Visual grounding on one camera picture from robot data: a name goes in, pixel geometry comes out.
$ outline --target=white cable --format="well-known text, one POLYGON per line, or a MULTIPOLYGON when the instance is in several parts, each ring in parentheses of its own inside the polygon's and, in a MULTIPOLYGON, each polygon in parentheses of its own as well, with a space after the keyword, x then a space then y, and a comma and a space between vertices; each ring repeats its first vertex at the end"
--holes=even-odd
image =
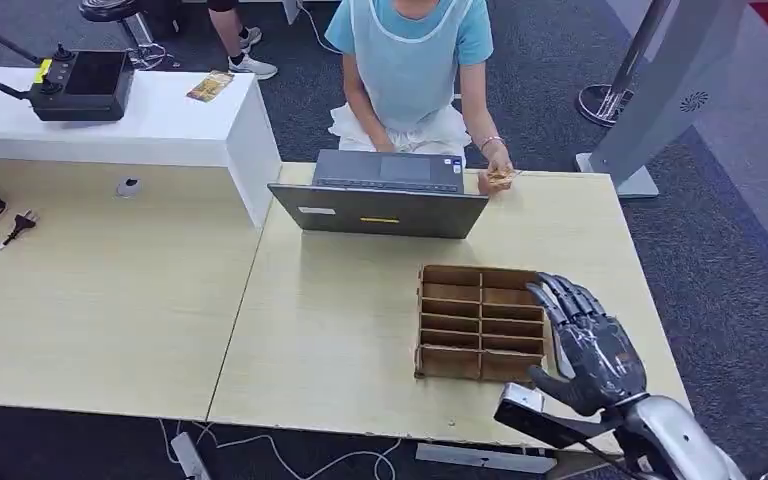
MULTIPOLYGON (((290 473, 290 475, 295 477, 296 480, 313 480, 313 478, 318 476, 320 473, 328 470, 329 468, 333 467, 334 465, 342 462, 343 460, 345 460, 345 459, 347 459, 349 457, 355 457, 355 456, 358 456, 358 455, 372 455, 373 457, 376 457, 375 465, 373 466, 373 469, 374 469, 373 470, 373 474, 375 476, 375 480, 381 480, 381 477, 378 476, 378 465, 381 462, 384 462, 384 464, 387 465, 387 468, 390 469, 390 479, 389 480, 396 480, 396 467, 393 466, 393 463, 390 462, 390 459, 387 458, 387 455, 389 455, 393 450, 399 448, 399 445, 402 444, 402 439, 401 438, 398 439, 396 441, 396 443, 392 447, 388 448, 387 450, 384 450, 384 453, 370 452, 370 451, 365 451, 365 450, 360 450, 360 451, 357 451, 357 452, 347 453, 347 454, 343 455, 342 457, 339 457, 336 460, 331 461, 331 463, 329 463, 328 465, 325 465, 324 467, 322 467, 319 470, 315 471, 310 476, 302 477, 301 475, 296 473, 295 470, 290 468, 289 465, 287 465, 287 462, 284 461, 284 457, 282 457, 281 453, 278 452, 278 446, 275 445, 275 440, 273 440, 272 436, 270 436, 270 435, 258 435, 256 437, 247 438, 245 440, 237 440, 237 441, 228 442, 228 443, 219 443, 218 439, 216 438, 216 434, 213 433, 212 431, 210 431, 210 427, 213 426, 212 422, 207 424, 207 426, 204 426, 204 425, 202 425, 202 424, 200 424, 198 422, 190 422, 190 423, 192 423, 193 425, 195 425, 195 426, 197 426, 197 427, 199 427, 201 429, 201 434, 199 434, 198 438, 196 439, 196 445, 198 445, 198 443, 201 441, 202 437, 204 437, 205 434, 210 435, 211 438, 213 438, 213 442, 216 445, 217 449, 233 447, 235 445, 243 445, 243 444, 246 444, 246 443, 253 442, 255 440, 260 440, 261 438, 265 438, 266 440, 269 440, 269 445, 272 446, 272 452, 275 453, 275 458, 278 459, 278 461, 281 463, 281 466, 283 466, 284 469, 287 470, 290 473)), ((160 426, 163 427, 163 421, 162 420, 160 421, 160 426)), ((163 439, 166 440, 166 444, 167 444, 166 453, 167 453, 167 455, 169 455, 169 447, 168 447, 169 442, 168 442, 168 440, 166 438, 166 429, 165 428, 163 429, 163 439)), ((171 455, 169 455, 169 461, 174 462, 172 460, 172 456, 171 455)))
POLYGON ((296 4, 299 6, 299 10, 305 12, 307 14, 307 17, 310 19, 310 25, 313 27, 313 34, 316 35, 316 42, 319 43, 319 46, 324 48, 325 50, 328 50, 331 53, 342 55, 343 52, 339 50, 334 50, 333 48, 325 45, 325 43, 322 42, 322 38, 319 36, 319 30, 317 30, 316 28, 316 22, 313 21, 313 15, 311 15, 308 9, 304 7, 304 0, 296 0, 296 4))
MULTIPOLYGON (((368 452, 368 451, 357 451, 357 452, 347 453, 347 454, 343 455, 342 457, 332 461, 328 465, 325 465, 324 467, 320 468, 319 470, 317 470, 316 472, 314 472, 313 474, 311 474, 308 477, 302 477, 301 475, 296 473, 292 468, 290 468, 289 465, 287 465, 287 462, 284 461, 284 458, 281 457, 281 454, 278 452, 278 447, 275 445, 275 440, 273 440, 270 435, 258 435, 256 437, 247 438, 245 440, 237 440, 236 442, 221 443, 221 444, 217 445, 216 448, 218 449, 218 448, 233 447, 234 445, 242 445, 244 443, 249 443, 249 442, 253 442, 255 440, 260 440, 261 438, 265 438, 265 439, 269 440, 269 444, 272 446, 272 451, 275 452, 275 457, 278 459, 279 462, 281 462, 281 465, 284 467, 284 470, 287 470, 292 476, 294 476, 296 478, 296 480, 312 480, 313 478, 315 478, 320 473, 328 470, 329 468, 331 468, 334 465, 340 463, 341 461, 343 461, 343 460, 345 460, 345 459, 347 459, 349 457, 354 457, 354 456, 357 456, 357 455, 372 455, 374 457, 378 457, 378 460, 375 461, 376 467, 377 467, 379 461, 383 461, 387 465, 387 467, 390 468, 390 473, 391 473, 390 480, 396 480, 396 467, 394 467, 393 464, 390 463, 390 460, 387 457, 385 457, 384 455, 386 455, 386 454, 392 452, 393 450, 395 450, 396 448, 398 448, 399 445, 402 443, 402 439, 401 438, 396 441, 395 445, 393 445, 389 449, 385 450, 383 455, 378 453, 378 452, 368 452)), ((376 468, 376 471, 374 472, 374 474, 375 474, 375 480, 381 480, 381 477, 378 476, 377 468, 376 468)))
POLYGON ((160 422, 160 429, 163 430, 163 443, 166 447, 166 457, 168 457, 169 461, 172 463, 181 463, 178 460, 172 458, 172 452, 169 451, 169 437, 166 436, 166 426, 163 425, 163 420, 158 418, 157 421, 160 422))

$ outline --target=laptop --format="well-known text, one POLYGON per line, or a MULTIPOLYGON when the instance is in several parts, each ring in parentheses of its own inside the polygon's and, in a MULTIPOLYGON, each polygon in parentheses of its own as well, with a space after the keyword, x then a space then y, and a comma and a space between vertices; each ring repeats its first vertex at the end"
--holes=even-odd
POLYGON ((322 172, 317 165, 314 185, 268 185, 303 230, 463 239, 489 200, 463 193, 460 157, 330 152, 325 157, 320 153, 320 158, 332 160, 326 160, 322 172), (358 167, 351 159, 368 163, 358 167), (416 165, 405 159, 416 160, 416 165), (345 170, 335 167, 340 162, 347 165, 345 170), (370 166, 376 164, 377 171, 370 166))

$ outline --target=yellow sticker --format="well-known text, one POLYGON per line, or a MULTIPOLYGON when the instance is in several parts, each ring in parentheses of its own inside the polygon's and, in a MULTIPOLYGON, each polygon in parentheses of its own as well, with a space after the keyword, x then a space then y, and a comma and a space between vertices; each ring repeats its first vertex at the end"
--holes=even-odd
POLYGON ((374 217, 360 217, 361 222, 377 222, 377 223, 399 223, 398 218, 374 218, 374 217))
POLYGON ((34 77, 34 83, 42 83, 42 79, 48 73, 48 70, 50 68, 51 68, 51 59, 50 58, 44 59, 42 61, 42 64, 40 65, 39 70, 37 70, 37 76, 34 77))

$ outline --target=sneaker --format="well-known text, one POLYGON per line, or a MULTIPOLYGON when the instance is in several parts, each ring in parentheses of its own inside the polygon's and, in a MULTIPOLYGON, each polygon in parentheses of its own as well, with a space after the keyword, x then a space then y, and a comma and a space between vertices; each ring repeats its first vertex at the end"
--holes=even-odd
POLYGON ((234 64, 231 59, 228 59, 228 69, 232 72, 239 73, 253 73, 258 80, 268 80, 278 73, 278 67, 275 65, 258 62, 257 60, 246 55, 239 65, 234 64))
POLYGON ((240 48, 243 49, 243 53, 249 53, 251 47, 260 42, 260 39, 263 38, 263 32, 261 32, 258 27, 244 28, 248 30, 249 36, 246 38, 240 37, 240 48))

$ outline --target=cardboard compartment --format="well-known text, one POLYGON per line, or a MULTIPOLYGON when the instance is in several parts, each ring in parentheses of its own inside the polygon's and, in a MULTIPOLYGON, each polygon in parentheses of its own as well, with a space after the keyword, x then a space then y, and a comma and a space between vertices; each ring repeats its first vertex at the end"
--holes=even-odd
POLYGON ((542 355, 525 353, 481 352, 481 378, 500 382, 530 382, 528 367, 540 365, 542 355))
POLYGON ((422 319, 420 320, 419 326, 420 328, 431 329, 431 330, 448 330, 453 332, 478 333, 477 318, 449 317, 446 315, 423 314, 422 319))
POLYGON ((506 288, 485 288, 483 302, 496 305, 535 305, 534 295, 528 290, 506 288))
POLYGON ((543 322, 483 318, 481 331, 493 335, 543 338, 543 322))
POLYGON ((446 330, 419 331, 419 343, 422 345, 437 345, 443 347, 459 347, 478 349, 479 341, 477 333, 450 332, 446 330))
POLYGON ((479 287, 464 287, 460 285, 423 283, 422 297, 463 302, 478 302, 481 300, 481 289, 479 287))
POLYGON ((452 317, 473 317, 478 318, 479 304, 453 302, 449 300, 422 299, 422 313, 431 313, 436 315, 448 315, 452 317))
POLYGON ((422 345, 417 353, 417 376, 478 379, 480 375, 478 350, 422 345))
POLYGON ((482 348, 543 355, 543 338, 508 337, 505 335, 481 335, 482 348))
POLYGON ((527 291, 525 284, 537 281, 537 274, 527 270, 486 269, 481 272, 481 284, 484 288, 527 291))
POLYGON ((507 320, 543 321, 543 309, 531 305, 487 305, 481 306, 481 318, 500 318, 507 320))
POLYGON ((475 268, 428 265, 422 270, 421 275, 424 283, 463 285, 468 287, 478 287, 481 285, 481 272, 475 268))
POLYGON ((415 374, 523 383, 541 364, 557 374, 551 325, 525 289, 536 280, 525 270, 423 267, 415 374))

